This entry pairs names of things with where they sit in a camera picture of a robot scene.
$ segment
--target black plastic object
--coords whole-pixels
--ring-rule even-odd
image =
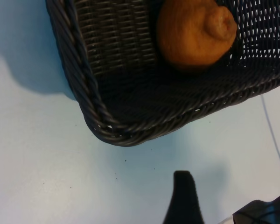
[[[65,75],[91,131],[134,146],[280,86],[280,0],[220,0],[238,34],[204,74],[159,54],[163,0],[46,0]]]
[[[188,171],[174,173],[174,191],[164,224],[204,224],[195,182]]]
[[[253,201],[233,215],[235,224],[280,224],[280,197],[273,202]]]

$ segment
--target cable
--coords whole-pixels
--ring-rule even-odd
[[[267,123],[268,123],[269,128],[270,128],[270,132],[271,132],[271,135],[272,135],[272,138],[273,138],[273,141],[274,141],[274,145],[275,145],[275,148],[276,148],[277,154],[279,156],[279,160],[280,160],[280,151],[279,151],[279,148],[278,148],[278,145],[277,145],[277,141],[275,139],[275,135],[274,135],[274,132],[273,132],[273,128],[272,128],[270,119],[269,119],[269,115],[267,113],[265,98],[263,97],[263,95],[261,95],[261,101],[262,101],[263,108],[265,110],[266,120],[267,120]]]

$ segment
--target black wicker basket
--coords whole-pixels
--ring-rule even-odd
[[[237,39],[196,77],[156,47],[163,0],[46,2],[69,85],[104,142],[138,145],[280,86],[280,0],[218,2],[233,13]]]

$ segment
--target white table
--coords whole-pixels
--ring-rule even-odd
[[[261,97],[132,148],[96,139],[70,98],[44,0],[0,0],[0,224],[160,224],[176,170],[206,224],[280,195]],[[280,151],[280,88],[264,101]]]

